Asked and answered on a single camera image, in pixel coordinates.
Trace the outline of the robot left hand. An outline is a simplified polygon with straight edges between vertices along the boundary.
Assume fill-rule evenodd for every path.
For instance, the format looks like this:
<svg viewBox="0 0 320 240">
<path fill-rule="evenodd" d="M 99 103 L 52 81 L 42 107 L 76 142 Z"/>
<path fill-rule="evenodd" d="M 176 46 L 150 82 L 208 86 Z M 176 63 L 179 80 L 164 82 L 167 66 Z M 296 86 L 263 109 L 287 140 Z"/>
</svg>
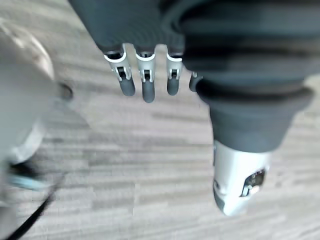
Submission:
<svg viewBox="0 0 320 240">
<path fill-rule="evenodd" d="M 157 45 L 165 45 L 167 92 L 189 89 L 209 107 L 213 195 L 226 216 L 258 193 L 272 153 L 311 102 L 320 71 L 317 0 L 72 0 L 125 96 L 135 94 L 125 44 L 135 49 L 147 103 L 155 99 Z"/>
</svg>

